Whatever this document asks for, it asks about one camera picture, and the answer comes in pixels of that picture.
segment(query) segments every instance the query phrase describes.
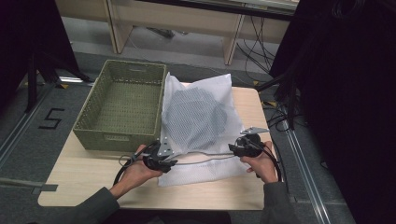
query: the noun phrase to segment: floor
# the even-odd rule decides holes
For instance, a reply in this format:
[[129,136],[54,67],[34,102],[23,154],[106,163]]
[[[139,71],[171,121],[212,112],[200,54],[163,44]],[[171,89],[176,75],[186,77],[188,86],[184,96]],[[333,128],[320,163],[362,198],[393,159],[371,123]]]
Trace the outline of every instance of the floor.
[[[70,18],[63,18],[63,21],[66,32],[71,41],[73,51],[77,55],[78,64],[82,67],[82,70],[88,73],[88,75],[90,72],[92,72],[92,74],[97,73],[101,68],[101,64],[98,61],[99,58],[98,60],[96,60],[96,58],[94,60],[90,59],[89,61],[85,60],[85,58],[87,58],[86,55],[90,54],[100,56],[101,60],[108,57],[163,62],[172,64],[174,67],[178,67],[179,64],[182,64],[184,67],[187,65],[187,67],[191,67],[191,69],[193,69],[194,77],[191,77],[191,74],[178,74],[179,76],[186,78],[186,80],[203,78],[204,76],[201,77],[199,71],[205,71],[205,76],[217,76],[227,73],[231,73],[232,75],[235,74],[233,76],[233,82],[235,81],[236,85],[244,87],[253,87],[257,82],[263,83],[271,79],[270,76],[264,74],[258,65],[253,63],[251,60],[247,60],[246,55],[244,55],[240,49],[235,51],[233,63],[231,65],[225,65],[222,53],[222,40],[221,37],[218,36],[183,34],[182,31],[174,31],[175,36],[173,38],[165,38],[153,33],[145,27],[135,27],[122,54],[115,54],[113,53],[110,35],[108,33],[108,26],[106,23]],[[247,41],[246,43],[251,48],[254,47],[255,51],[259,51],[261,49],[258,44],[255,45],[254,41]],[[243,40],[238,40],[238,44],[244,51],[249,51]],[[278,47],[277,44],[265,43],[264,46],[269,52],[276,55]],[[255,58],[264,64],[262,57],[256,55]],[[79,87],[74,88],[76,91],[82,91],[83,94],[88,93],[87,89],[80,89]],[[276,86],[263,91],[261,92],[260,97],[264,102],[273,102],[273,94],[275,90]],[[19,102],[23,102],[25,100],[24,95],[26,91],[24,88],[21,88],[20,92],[21,94],[18,94],[14,100],[16,102],[16,104],[13,105],[14,107],[24,106],[24,104]],[[62,95],[63,93],[58,90],[49,93],[49,99],[43,103],[43,106],[55,107],[60,104],[55,102],[54,99],[57,98],[52,98],[54,97],[54,94],[58,94],[57,97],[59,98],[59,94]],[[2,127],[0,130],[1,142],[6,139],[9,130],[11,130],[18,122],[20,115],[12,113],[12,109],[13,108],[10,108],[4,115],[0,115],[2,118],[7,118],[7,121],[4,119],[0,121]],[[78,106],[76,106],[76,108],[73,107],[72,111],[74,111],[73,116],[76,116]],[[267,117],[267,121],[279,116],[280,113],[279,110],[276,110],[271,105],[265,105],[264,112]],[[350,215],[347,205],[344,202],[332,175],[320,164],[320,151],[315,144],[315,139],[309,132],[309,124],[304,122],[304,117],[300,116],[296,118],[295,122],[297,125],[295,125],[296,129],[294,132],[284,132],[285,129],[287,129],[287,123],[281,121],[277,122],[277,119],[272,119],[272,122],[276,123],[276,125],[272,127],[271,132],[273,132],[272,136],[276,142],[278,153],[281,155],[280,159],[282,160],[283,171],[288,182],[290,200],[292,201],[298,218],[302,223],[354,223],[353,217]],[[30,124],[30,126],[32,125],[38,126],[39,123],[35,123],[35,121],[33,121],[33,124]],[[35,133],[35,131],[29,129],[26,132],[27,133],[25,135],[28,136],[22,137],[20,143],[20,145],[25,144],[25,146],[16,146],[15,150],[20,148],[20,151],[26,150],[24,153],[28,154],[30,152],[26,148],[29,148],[29,143],[32,139],[35,139],[35,137],[37,137],[36,135],[39,133]],[[43,141],[43,147],[45,147],[45,141],[53,140],[56,143],[59,142],[59,146],[57,146],[58,149],[56,150],[62,149],[64,133],[59,133],[59,136],[55,136],[56,139],[54,139],[54,136],[49,136],[44,139],[41,136],[41,138]],[[303,160],[301,160],[298,155],[303,155]],[[11,155],[10,160],[17,161],[18,157]],[[50,158],[50,162],[46,162],[46,166],[51,166],[55,161],[56,157]],[[0,170],[1,198],[11,200],[13,198],[21,198],[21,195],[27,195],[18,200],[17,203],[10,204],[6,203],[5,200],[0,202],[0,223],[20,223],[10,221],[9,216],[11,216],[12,219],[19,221],[29,220],[18,217],[23,216],[21,215],[21,211],[16,212],[19,207],[21,210],[26,210],[27,212],[34,214],[33,217],[40,217],[46,214],[53,214],[62,211],[62,208],[48,209],[36,205],[37,196],[33,194],[32,185],[39,185],[40,183],[45,182],[46,179],[43,179],[42,177],[37,179],[26,178],[26,176],[29,176],[29,169],[25,169],[25,171],[23,171],[21,168],[21,170],[17,172],[19,167],[20,166],[17,165],[5,165],[5,168]],[[15,187],[15,185],[10,186],[5,184],[3,178],[19,180],[28,179],[28,183],[24,183],[25,185],[21,183],[21,186]],[[258,220],[260,217],[260,212],[237,211],[230,212],[230,215],[233,223],[235,224],[255,223],[255,220]]]

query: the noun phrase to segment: metal rail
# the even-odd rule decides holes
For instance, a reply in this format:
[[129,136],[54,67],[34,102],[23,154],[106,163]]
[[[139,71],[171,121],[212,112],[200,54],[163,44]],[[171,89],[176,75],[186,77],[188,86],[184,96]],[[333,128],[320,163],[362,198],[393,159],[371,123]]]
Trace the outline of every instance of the metal rail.
[[22,135],[25,133],[26,129],[29,127],[33,118],[35,117],[38,108],[41,106],[41,103],[48,96],[48,94],[53,90],[55,84],[46,84],[43,89],[37,96],[37,103],[29,112],[25,112],[17,123],[12,132],[8,135],[7,139],[4,141],[3,145],[0,146],[0,169],[6,163],[7,158],[11,154],[14,147],[20,141]]
[[[286,114],[287,110],[282,106],[281,110]],[[308,196],[311,200],[312,206],[314,207],[315,214],[317,215],[318,222],[320,224],[330,224],[329,214],[326,209],[326,205],[321,199],[320,193],[318,191],[317,184],[313,176],[311,175],[311,171],[309,170],[308,164],[306,163],[304,153],[300,147],[300,143],[298,142],[297,136],[294,130],[289,129],[289,124],[286,120],[283,121],[283,126],[285,128],[289,143],[291,146],[291,150],[293,151],[294,157],[297,160],[298,167],[302,173],[303,181],[308,192]]]

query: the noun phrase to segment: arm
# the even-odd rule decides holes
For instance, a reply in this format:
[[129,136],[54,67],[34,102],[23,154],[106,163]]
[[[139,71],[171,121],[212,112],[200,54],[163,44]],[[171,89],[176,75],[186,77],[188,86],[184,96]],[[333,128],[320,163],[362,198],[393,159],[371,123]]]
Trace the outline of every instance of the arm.
[[102,188],[89,199],[69,209],[65,213],[43,223],[57,224],[97,224],[102,223],[119,209],[117,199],[153,177],[162,175],[161,171],[150,170],[142,161],[134,162],[125,170],[119,183],[111,189]]
[[[271,152],[272,143],[265,142],[264,150]],[[241,162],[247,162],[251,167],[248,173],[256,172],[264,182],[264,208],[261,223],[300,223],[291,206],[286,185],[277,182],[274,164],[262,153],[256,158],[242,157]]]

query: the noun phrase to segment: tripod leg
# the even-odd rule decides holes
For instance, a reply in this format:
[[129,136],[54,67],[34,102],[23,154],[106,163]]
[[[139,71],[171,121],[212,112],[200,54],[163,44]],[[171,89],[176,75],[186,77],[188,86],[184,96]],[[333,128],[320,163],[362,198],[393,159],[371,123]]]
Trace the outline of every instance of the tripod leg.
[[25,112],[29,112],[30,109],[35,105],[35,101],[37,100],[37,77],[35,73],[35,55],[29,57],[28,71],[28,101]]
[[40,52],[40,56],[42,56],[42,58],[47,59],[48,61],[52,62],[52,64],[68,71],[69,73],[73,74],[76,77],[79,77],[81,80],[83,81],[87,81],[87,82],[92,82],[93,80],[91,80],[90,77],[85,76],[84,74],[82,74],[80,71],[72,68],[71,66],[69,66],[68,64],[62,62],[61,60],[59,60],[58,58],[41,51]]

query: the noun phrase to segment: wooden table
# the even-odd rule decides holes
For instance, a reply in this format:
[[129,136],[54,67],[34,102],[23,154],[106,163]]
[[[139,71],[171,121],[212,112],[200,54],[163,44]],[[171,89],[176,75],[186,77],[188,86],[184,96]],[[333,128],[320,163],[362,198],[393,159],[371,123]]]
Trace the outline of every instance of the wooden table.
[[[235,108],[245,128],[267,128],[258,93],[233,87]],[[262,141],[271,139],[260,134]],[[119,158],[125,152],[85,150],[73,132],[52,169],[46,184],[59,185],[56,191],[41,192],[42,206],[75,206],[102,187],[111,188]],[[122,208],[261,210],[262,182],[255,174],[174,187],[158,187],[158,179],[131,190],[119,199]]]

